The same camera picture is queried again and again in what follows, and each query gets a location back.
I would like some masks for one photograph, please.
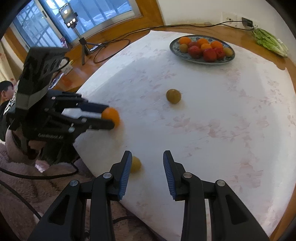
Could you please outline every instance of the red tomato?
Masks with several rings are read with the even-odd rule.
[[[188,49],[188,53],[192,58],[200,58],[202,55],[202,50],[197,46],[192,46]]]
[[[205,49],[203,52],[203,58],[207,62],[215,62],[217,60],[217,54],[213,49]]]
[[[214,48],[216,54],[217,54],[217,60],[222,60],[226,56],[226,53],[222,48]]]
[[[198,43],[197,42],[190,42],[188,44],[188,48],[192,47],[192,46],[197,46],[198,47]]]

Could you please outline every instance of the lettuce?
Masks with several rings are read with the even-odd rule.
[[[288,48],[282,41],[277,39],[271,33],[257,28],[253,31],[257,44],[283,57],[288,56]]]

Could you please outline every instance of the fruit plate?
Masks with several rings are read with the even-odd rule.
[[[225,64],[225,63],[228,63],[228,62],[230,62],[231,60],[233,60],[234,57],[235,57],[235,52],[234,52],[233,48],[232,48],[229,44],[227,44],[227,43],[225,43],[225,42],[223,42],[223,41],[221,41],[221,40],[219,40],[219,39],[216,39],[216,38],[214,38],[214,37],[205,36],[205,35],[187,35],[187,36],[182,36],[182,37],[189,37],[192,41],[197,41],[197,40],[199,40],[200,38],[204,38],[204,39],[206,39],[207,41],[209,41],[209,43],[211,43],[211,42],[217,40],[217,41],[219,41],[219,42],[222,43],[222,45],[223,45],[224,48],[225,48],[225,47],[228,47],[228,48],[230,48],[230,49],[233,51],[233,55],[232,55],[231,57],[224,57],[224,59],[222,59],[222,60],[216,60],[215,62],[206,62],[206,61],[203,59],[203,57],[200,57],[199,59],[194,59],[194,58],[192,58],[188,53],[182,53],[182,52],[179,50],[179,46],[180,46],[180,45],[179,45],[179,39],[180,39],[181,37],[180,37],[180,38],[177,38],[177,39],[175,39],[175,40],[173,40],[173,41],[171,42],[171,44],[170,44],[170,49],[171,49],[171,51],[172,51],[175,55],[177,55],[177,56],[179,56],[179,57],[181,57],[181,58],[183,58],[183,59],[185,59],[185,60],[187,60],[187,61],[194,62],[194,63],[198,63],[198,64],[215,65],[215,64]]]

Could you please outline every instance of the black hair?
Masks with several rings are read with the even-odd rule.
[[[7,91],[9,86],[13,87],[13,84],[8,80],[0,82],[0,94],[2,91]]]

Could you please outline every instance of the black cable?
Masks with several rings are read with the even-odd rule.
[[[4,186],[6,189],[8,189],[12,194],[14,194],[15,196],[17,196],[34,214],[35,216],[40,220],[41,216],[40,214],[31,206],[30,203],[27,202],[26,199],[24,199],[16,190],[14,190],[13,188],[11,188],[10,186],[8,186],[5,182],[2,182],[0,180],[0,184],[2,186]]]
[[[229,25],[226,25],[226,24],[221,24],[221,25],[231,27],[231,28],[234,28],[234,29],[246,30],[246,31],[253,31],[255,29],[254,26],[252,28],[250,28],[250,29],[245,29],[245,28],[237,28],[237,27],[234,27],[234,26],[229,26]]]
[[[97,52],[97,54],[95,55],[94,63],[98,64],[98,63],[104,62],[104,61],[108,60],[109,58],[113,57],[114,55],[118,54],[121,50],[125,49],[127,46],[129,46],[131,41],[129,39],[127,39],[128,36],[130,36],[132,34],[135,34],[135,33],[145,32],[145,31],[148,31],[148,30],[153,30],[153,29],[158,29],[158,28],[175,28],[175,27],[211,28],[211,27],[215,27],[215,26],[218,26],[218,25],[224,25],[224,26],[231,27],[231,28],[234,28],[234,29],[240,29],[240,30],[246,30],[246,31],[252,31],[255,28],[254,26],[251,29],[236,28],[236,27],[229,26],[229,25],[225,24],[225,23],[233,23],[233,22],[240,23],[240,22],[243,22],[243,21],[225,21],[225,22],[222,22],[222,23],[206,25],[206,26],[197,26],[197,25],[194,25],[194,24],[171,24],[171,25],[162,25],[162,26],[157,26],[157,27],[141,28],[141,29],[138,29],[138,30],[134,30],[134,31],[128,32],[126,34],[123,34],[123,35],[121,35],[121,36],[119,36],[119,37],[117,37],[117,38],[115,38],[113,40],[105,42],[104,46],[102,48],[100,48],[99,51]],[[103,48],[106,48],[110,43],[115,43],[115,42],[119,42],[119,41],[122,41],[122,40],[128,40],[129,43],[124,48],[122,48],[118,52],[116,52],[115,54],[113,54],[113,55],[109,56],[108,58],[105,58],[105,59],[103,59],[101,61],[96,62],[96,57],[98,56],[99,52]]]
[[[122,220],[126,220],[126,219],[136,219],[138,220],[138,218],[136,216],[125,216],[125,217],[120,217],[120,218],[117,218],[117,219],[113,219],[112,222],[113,224],[116,224]]]
[[[57,178],[62,178],[62,177],[70,177],[73,176],[75,174],[77,174],[79,172],[79,169],[73,164],[70,163],[75,169],[76,171],[73,173],[67,173],[67,174],[60,174],[60,175],[53,175],[53,176],[26,176],[26,175],[21,175],[21,174],[17,174],[14,172],[10,172],[7,171],[3,168],[0,167],[0,171],[4,172],[10,176],[14,176],[14,177],[18,177],[18,178],[22,178],[22,179],[29,179],[29,180],[52,180],[52,179],[57,179]]]
[[[125,49],[127,46],[130,45],[131,41],[130,41],[129,39],[116,40],[116,41],[114,41],[114,42],[112,42],[112,43],[120,42],[120,41],[123,41],[123,40],[127,40],[127,41],[128,41],[128,44],[127,44],[126,46],[124,46],[122,49],[120,49],[119,51],[117,51],[115,54],[109,56],[108,58],[105,58],[105,59],[103,59],[103,60],[101,60],[101,61],[96,62],[96,57],[98,56],[98,54],[100,53],[100,51],[101,51],[103,48],[106,48],[106,47],[108,46],[108,44],[106,44],[105,46],[103,46],[102,48],[100,48],[99,51],[97,52],[96,56],[94,57],[94,63],[95,63],[95,64],[99,64],[99,63],[101,63],[101,62],[104,62],[104,61],[108,60],[109,58],[112,58],[114,55],[118,54],[121,50]]]
[[[63,67],[60,67],[56,72],[59,72],[62,68],[66,67],[68,63],[70,63],[70,59],[68,57],[64,57],[63,59],[66,59],[67,63]]]

